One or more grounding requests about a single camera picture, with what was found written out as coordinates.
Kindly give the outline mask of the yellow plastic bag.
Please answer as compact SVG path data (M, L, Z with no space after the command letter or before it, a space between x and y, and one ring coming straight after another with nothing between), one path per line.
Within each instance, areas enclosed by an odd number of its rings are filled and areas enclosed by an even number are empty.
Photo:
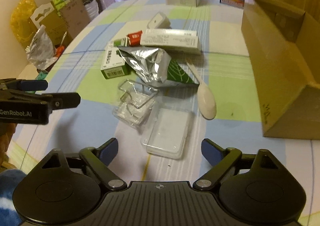
M36 9L35 0L20 0L11 13L10 28L16 40L24 49L30 45L37 32L36 26L30 19Z

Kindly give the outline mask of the brown cardboard box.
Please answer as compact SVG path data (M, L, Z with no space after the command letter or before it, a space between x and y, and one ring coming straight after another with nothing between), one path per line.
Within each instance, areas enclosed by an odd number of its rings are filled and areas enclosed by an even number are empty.
M241 31L264 136L319 139L319 23L279 0L245 0Z

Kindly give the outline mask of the silver foil bag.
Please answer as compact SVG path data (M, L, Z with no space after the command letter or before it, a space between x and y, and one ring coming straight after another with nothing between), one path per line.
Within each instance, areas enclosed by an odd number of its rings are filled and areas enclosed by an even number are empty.
M168 79L171 56L161 48L119 47L121 58L149 85L159 87Z

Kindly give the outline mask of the white medicine tablet box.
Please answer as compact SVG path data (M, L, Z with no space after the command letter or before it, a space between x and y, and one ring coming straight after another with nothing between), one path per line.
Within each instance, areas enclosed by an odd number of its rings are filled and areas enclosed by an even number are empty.
M162 48L167 52L200 55L201 47L197 36L170 34L142 34L140 45Z

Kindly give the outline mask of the crumpled silver plastic bag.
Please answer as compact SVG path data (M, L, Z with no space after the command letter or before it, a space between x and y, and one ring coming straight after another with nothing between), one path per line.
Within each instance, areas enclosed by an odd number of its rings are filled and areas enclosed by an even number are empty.
M57 61L56 48L46 32L46 27L41 25L33 36L29 46L25 49L27 60L38 70L45 70Z

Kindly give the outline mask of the wire rack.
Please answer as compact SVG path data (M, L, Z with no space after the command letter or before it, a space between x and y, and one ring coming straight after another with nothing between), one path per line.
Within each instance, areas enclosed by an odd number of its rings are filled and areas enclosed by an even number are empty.
M154 86L126 79L118 85L118 103L112 114L138 129L148 118L158 93Z

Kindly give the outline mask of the white square night light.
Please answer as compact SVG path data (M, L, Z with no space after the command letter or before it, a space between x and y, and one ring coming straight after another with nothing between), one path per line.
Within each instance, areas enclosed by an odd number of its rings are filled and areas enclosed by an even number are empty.
M170 21L163 12L157 12L147 24L148 29L168 29L170 28Z

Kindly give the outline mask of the clear plastic lidded container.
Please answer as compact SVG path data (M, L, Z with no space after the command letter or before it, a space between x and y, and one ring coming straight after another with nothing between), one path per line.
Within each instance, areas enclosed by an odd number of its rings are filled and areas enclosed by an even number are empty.
M192 112L186 110L154 107L141 138L146 152L179 160L183 154L192 116Z

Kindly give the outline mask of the brown cardboard pieces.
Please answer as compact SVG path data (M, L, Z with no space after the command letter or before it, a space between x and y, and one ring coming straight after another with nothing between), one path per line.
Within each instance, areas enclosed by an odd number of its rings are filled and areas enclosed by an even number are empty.
M45 26L55 46L69 45L90 22L82 0L65 0L58 5L53 2L43 4L33 12L30 20L36 28Z

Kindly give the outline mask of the long white ointment box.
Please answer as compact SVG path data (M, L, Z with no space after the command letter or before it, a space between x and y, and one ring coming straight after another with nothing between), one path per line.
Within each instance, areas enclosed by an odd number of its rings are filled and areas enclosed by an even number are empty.
M146 34L166 34L177 36L197 36L197 31L181 29L146 29Z

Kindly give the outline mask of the green white spray box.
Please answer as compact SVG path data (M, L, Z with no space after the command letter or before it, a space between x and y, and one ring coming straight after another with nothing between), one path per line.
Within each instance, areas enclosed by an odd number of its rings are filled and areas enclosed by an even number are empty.
M120 47L129 45L127 37L109 41L105 47L104 58L100 67L100 71L105 79L111 79L130 74L129 66L119 53Z

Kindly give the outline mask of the green leaf carton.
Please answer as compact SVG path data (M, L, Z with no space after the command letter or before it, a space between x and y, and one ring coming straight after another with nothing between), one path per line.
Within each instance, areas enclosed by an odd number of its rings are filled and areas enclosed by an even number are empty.
M173 59L169 62L164 73L166 75L166 79L162 82L162 87L186 87L199 85L183 70L178 62Z

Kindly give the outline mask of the white plastic spoon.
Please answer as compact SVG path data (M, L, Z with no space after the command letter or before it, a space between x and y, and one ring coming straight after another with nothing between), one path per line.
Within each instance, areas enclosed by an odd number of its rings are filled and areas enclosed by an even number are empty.
M186 64L199 81L199 86L197 89L197 101L200 113L207 120L212 120L216 117L216 101L215 97L209 88L209 86L204 82L200 73L197 71L190 59L186 58Z

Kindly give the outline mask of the red snack packet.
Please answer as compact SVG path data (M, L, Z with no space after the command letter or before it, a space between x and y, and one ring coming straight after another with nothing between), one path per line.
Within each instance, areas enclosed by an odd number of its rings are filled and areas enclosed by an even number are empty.
M128 34L127 38L129 39L129 45L131 47L139 46L142 34L143 34L142 30Z

